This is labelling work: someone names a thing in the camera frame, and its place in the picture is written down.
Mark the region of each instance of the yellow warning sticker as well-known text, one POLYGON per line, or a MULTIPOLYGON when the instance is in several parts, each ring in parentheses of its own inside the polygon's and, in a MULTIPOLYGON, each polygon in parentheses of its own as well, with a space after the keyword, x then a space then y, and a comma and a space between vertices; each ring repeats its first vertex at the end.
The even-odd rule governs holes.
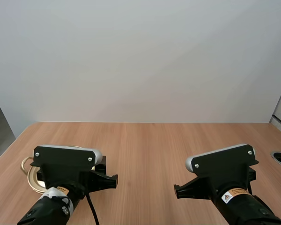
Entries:
POLYGON ((57 189, 58 189, 59 191, 61 191, 62 193, 64 193, 65 195, 67 195, 67 194, 69 193, 69 190, 66 189, 66 188, 64 188, 64 187, 57 187, 57 189))
POLYGON ((223 196, 222 200, 227 204, 233 197, 237 195, 249 195, 249 193, 242 188, 234 188, 227 191, 223 196))

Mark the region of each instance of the wood grain tabletop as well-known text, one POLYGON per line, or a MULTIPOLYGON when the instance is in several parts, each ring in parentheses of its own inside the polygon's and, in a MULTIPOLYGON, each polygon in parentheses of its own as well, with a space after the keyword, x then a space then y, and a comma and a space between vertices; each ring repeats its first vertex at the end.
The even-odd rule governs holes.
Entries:
MULTIPOLYGON (((107 175, 118 174, 117 189, 91 193, 102 225, 227 224, 209 200, 177 199, 174 184, 195 178, 185 160, 232 145, 256 150, 257 180, 251 183, 281 219, 281 132, 271 124, 162 124, 39 122, 29 126, 0 157, 0 225, 16 224, 41 196, 20 170, 21 161, 41 144, 99 149, 107 175)), ((86 199, 69 225, 95 224, 86 199)))

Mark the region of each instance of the robotic arm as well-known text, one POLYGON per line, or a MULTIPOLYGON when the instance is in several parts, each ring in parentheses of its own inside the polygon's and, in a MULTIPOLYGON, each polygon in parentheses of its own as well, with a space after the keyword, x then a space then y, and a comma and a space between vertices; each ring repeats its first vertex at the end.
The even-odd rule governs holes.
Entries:
POLYGON ((209 199, 230 225, 278 225, 281 220, 257 196, 250 182, 256 172, 255 150, 248 144, 216 150, 186 160, 188 171, 198 177, 174 185, 177 198, 209 199))
POLYGON ((48 189, 18 225, 65 225, 85 196, 99 224, 89 193, 116 188, 118 175, 106 176, 106 157, 95 149, 41 145, 34 149, 32 166, 48 189))

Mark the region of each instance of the white label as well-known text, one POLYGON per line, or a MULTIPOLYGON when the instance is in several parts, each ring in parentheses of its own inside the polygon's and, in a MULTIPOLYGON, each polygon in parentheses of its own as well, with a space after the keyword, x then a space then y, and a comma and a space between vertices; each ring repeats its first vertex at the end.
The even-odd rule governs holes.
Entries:
POLYGON ((232 194, 227 191, 223 196, 222 199, 223 201, 227 204, 231 199, 233 198, 232 194))
MULTIPOLYGON (((67 197, 63 192, 59 191, 55 187, 49 188, 39 199, 42 199, 44 196, 47 196, 48 198, 52 198, 53 196, 67 197)), ((64 198, 64 199, 62 199, 62 201, 64 201, 66 204, 68 204, 68 203, 70 204, 69 212, 70 212, 70 216, 71 216, 74 211, 74 205, 73 205, 71 199, 64 198)))
POLYGON ((232 198, 234 198, 237 195, 249 195, 249 193, 242 188, 233 188, 233 189, 227 191, 222 196, 222 199, 227 204, 232 198))

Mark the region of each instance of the black cable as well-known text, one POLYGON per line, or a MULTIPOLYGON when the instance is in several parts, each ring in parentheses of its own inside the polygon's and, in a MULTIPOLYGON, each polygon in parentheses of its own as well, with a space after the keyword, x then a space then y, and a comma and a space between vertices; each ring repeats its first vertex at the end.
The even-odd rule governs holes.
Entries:
POLYGON ((90 209, 92 210, 92 213, 93 213, 93 216, 94 216, 94 219, 95 219, 95 223, 96 223, 96 225, 100 225, 100 224, 99 224, 98 217, 97 217, 97 214, 96 214, 96 211, 95 211, 95 208, 94 208, 94 206, 93 206, 92 201, 90 200, 89 193, 86 195, 86 199, 88 200, 88 203, 89 203, 90 209))

